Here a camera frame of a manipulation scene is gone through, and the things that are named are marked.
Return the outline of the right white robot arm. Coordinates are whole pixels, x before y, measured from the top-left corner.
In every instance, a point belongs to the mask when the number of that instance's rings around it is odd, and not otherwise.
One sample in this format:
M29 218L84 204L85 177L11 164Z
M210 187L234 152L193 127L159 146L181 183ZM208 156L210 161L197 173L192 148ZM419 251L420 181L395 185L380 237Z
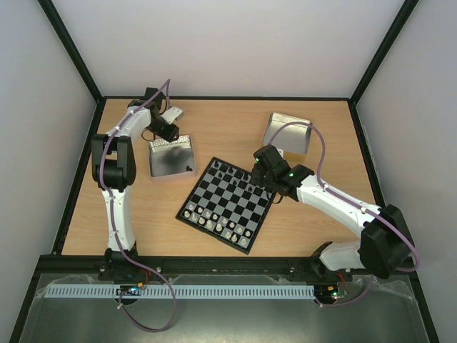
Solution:
M403 271L403 262L413 253L413 242L400 209L363 202L328 185L306 166L289 166L276 147L267 145L253 155L252 182L283 197L310 205L350 229L354 242L329 242L317 250L311 262L313 275L328 279L341 269L365 269L387 279Z

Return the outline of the silver tin with pieces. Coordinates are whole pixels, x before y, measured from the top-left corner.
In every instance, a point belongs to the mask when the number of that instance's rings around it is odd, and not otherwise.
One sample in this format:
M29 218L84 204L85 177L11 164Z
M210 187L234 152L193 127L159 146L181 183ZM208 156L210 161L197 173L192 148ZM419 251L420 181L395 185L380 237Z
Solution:
M174 182L196 177L197 166L190 135L176 141L156 139L149 142L149 172L155 182ZM186 166L193 171L186 171Z

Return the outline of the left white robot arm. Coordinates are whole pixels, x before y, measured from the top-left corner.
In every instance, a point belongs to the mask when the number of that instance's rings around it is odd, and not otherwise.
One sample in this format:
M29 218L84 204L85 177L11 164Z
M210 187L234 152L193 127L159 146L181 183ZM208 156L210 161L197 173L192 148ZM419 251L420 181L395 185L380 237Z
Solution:
M175 121L183 111L172 107L169 82L160 88L148 87L138 100L129 103L125 115L104 134L91 138L91 172L104 197L109 226L106 255L126 259L136 255L136 239L131 225L131 186L136 179L134 142L149 131L167 142L179 138Z

